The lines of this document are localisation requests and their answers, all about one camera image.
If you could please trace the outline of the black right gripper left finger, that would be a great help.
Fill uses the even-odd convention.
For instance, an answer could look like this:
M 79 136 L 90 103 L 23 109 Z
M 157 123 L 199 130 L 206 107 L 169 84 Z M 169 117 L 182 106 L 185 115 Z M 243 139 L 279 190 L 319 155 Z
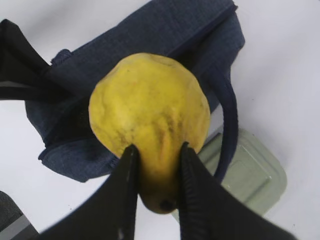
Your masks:
M 135 237 L 139 151 L 128 146 L 112 174 L 80 207 L 40 240 L 132 240 Z

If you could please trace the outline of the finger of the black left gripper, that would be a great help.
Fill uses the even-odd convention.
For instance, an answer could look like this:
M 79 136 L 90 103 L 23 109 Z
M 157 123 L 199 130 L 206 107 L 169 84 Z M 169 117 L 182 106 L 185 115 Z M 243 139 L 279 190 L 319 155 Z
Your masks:
M 72 94 L 52 81 L 50 66 L 30 45 L 18 25 L 0 22 L 0 99 L 62 101 Z

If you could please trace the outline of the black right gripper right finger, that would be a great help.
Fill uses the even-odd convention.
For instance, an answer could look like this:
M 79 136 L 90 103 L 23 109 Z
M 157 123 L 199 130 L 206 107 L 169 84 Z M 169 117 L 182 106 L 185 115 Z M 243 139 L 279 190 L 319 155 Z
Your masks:
M 183 240 L 294 240 L 296 237 L 256 214 L 210 174 L 183 143 L 179 155 L 178 199 Z

